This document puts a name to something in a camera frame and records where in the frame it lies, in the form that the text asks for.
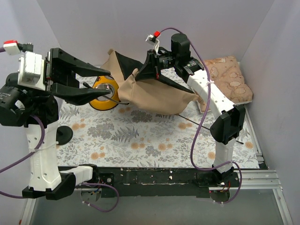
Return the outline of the beige fabric pet tent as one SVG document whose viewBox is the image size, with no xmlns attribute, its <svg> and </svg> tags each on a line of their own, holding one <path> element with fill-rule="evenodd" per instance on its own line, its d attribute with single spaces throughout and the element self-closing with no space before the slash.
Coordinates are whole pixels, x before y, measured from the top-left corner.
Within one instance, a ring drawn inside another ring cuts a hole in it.
<svg viewBox="0 0 300 225">
<path fill-rule="evenodd" d="M 109 58 L 102 65 L 113 78 L 113 88 L 121 102 L 130 103 L 139 109 L 162 115 L 180 114 L 198 96 L 185 87 L 175 88 L 158 80 L 137 81 L 140 61 L 110 49 Z"/>
</svg>

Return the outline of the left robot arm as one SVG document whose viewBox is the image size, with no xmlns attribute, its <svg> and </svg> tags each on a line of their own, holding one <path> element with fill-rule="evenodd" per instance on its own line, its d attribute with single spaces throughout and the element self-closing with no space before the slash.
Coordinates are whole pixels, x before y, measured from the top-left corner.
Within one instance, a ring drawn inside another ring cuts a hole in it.
<svg viewBox="0 0 300 225">
<path fill-rule="evenodd" d="M 58 168 L 57 99 L 72 105 L 85 105 L 107 95 L 107 89 L 80 88 L 76 76 L 108 76 L 110 72 L 60 48 L 50 49 L 45 57 L 23 49 L 19 54 L 18 71 L 7 76 L 0 90 L 0 123 L 25 129 L 30 181 L 22 190 L 21 198 L 59 200 L 71 195 L 75 187 L 83 183 L 96 187 L 100 176 L 95 172 L 95 165 L 79 165 L 66 171 Z"/>
</svg>

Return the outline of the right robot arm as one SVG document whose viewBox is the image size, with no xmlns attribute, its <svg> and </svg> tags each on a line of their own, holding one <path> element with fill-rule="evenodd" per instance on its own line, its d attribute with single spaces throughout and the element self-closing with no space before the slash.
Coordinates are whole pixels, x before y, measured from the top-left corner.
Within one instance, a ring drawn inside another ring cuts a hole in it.
<svg viewBox="0 0 300 225">
<path fill-rule="evenodd" d="M 150 34 L 146 42 L 153 48 L 147 51 L 146 61 L 139 70 L 137 80 L 154 79 L 181 89 L 181 85 L 162 75 L 164 69 L 174 68 L 176 74 L 202 99 L 207 101 L 206 111 L 211 110 L 215 121 L 210 133 L 215 140 L 215 160 L 206 171 L 212 173 L 213 183 L 223 186 L 233 174 L 233 147 L 243 128 L 246 109 L 229 100 L 213 83 L 207 66 L 201 57 L 191 56 L 193 44 L 186 34 L 175 33 L 171 37 L 171 50 L 159 45 L 160 32 Z"/>
</svg>

